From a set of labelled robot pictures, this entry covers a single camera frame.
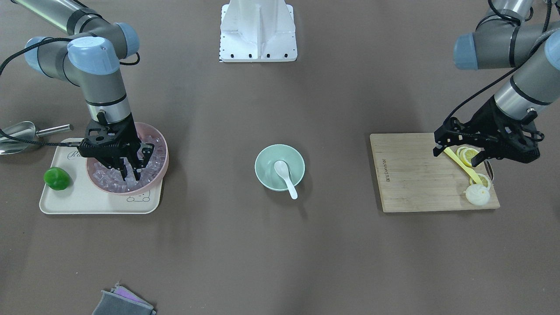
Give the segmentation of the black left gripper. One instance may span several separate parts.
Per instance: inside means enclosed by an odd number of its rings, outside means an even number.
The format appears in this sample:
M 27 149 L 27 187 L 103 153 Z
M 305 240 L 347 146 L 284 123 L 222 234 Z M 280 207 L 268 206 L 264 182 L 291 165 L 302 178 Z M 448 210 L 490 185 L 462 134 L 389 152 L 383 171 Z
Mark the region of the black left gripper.
M 544 134 L 536 129 L 534 119 L 538 114 L 530 109 L 521 119 L 504 114 L 494 98 L 490 98 L 466 123 L 449 117 L 434 132 L 436 146 L 433 156 L 438 157 L 446 147 L 471 145 L 482 148 L 471 159 L 473 168 L 488 159 L 510 159 L 531 163 L 540 157 L 538 143 Z

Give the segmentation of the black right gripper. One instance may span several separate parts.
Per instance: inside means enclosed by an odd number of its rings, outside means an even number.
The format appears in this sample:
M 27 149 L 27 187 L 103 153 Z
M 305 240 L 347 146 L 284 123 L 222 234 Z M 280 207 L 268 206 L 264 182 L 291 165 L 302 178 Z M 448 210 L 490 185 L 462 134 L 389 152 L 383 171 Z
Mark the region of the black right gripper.
M 94 158 L 108 169 L 118 169 L 122 180 L 133 172 L 138 182 L 154 145 L 139 139 L 132 115 L 116 123 L 110 123 L 106 115 L 97 115 L 77 148 L 81 156 Z

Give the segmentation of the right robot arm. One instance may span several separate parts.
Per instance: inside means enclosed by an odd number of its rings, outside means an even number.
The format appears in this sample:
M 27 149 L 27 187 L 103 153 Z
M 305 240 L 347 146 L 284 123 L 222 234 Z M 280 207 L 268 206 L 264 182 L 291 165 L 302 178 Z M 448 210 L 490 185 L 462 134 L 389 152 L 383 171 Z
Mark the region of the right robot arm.
M 138 135 L 120 72 L 120 60 L 138 52 L 138 35 L 129 24 L 111 24 L 75 0 L 18 0 L 17 4 L 67 33 L 65 38 L 35 37 L 24 49 L 26 62 L 48 77 L 81 88 L 90 112 L 84 139 L 65 142 L 81 156 L 135 179 L 152 156 L 154 145 Z

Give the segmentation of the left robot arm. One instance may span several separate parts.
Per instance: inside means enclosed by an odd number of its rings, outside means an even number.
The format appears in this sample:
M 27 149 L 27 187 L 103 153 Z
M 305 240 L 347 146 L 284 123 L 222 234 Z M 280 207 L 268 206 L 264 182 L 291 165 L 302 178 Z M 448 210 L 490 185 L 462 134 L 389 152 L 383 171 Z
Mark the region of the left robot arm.
M 494 0 L 472 33 L 456 40 L 454 63 L 464 70 L 511 68 L 504 86 L 466 123 L 450 115 L 434 132 L 439 156 L 450 146 L 482 149 L 487 159 L 531 163 L 543 134 L 534 120 L 560 95 L 559 22 L 526 25 L 531 0 Z

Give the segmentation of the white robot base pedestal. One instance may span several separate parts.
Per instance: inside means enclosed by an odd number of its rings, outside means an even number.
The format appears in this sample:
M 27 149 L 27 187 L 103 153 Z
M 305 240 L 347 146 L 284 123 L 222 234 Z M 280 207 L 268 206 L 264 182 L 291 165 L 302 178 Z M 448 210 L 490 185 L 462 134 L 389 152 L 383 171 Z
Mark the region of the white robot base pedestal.
M 297 60 L 294 8 L 284 0 L 231 0 L 220 12 L 220 62 Z

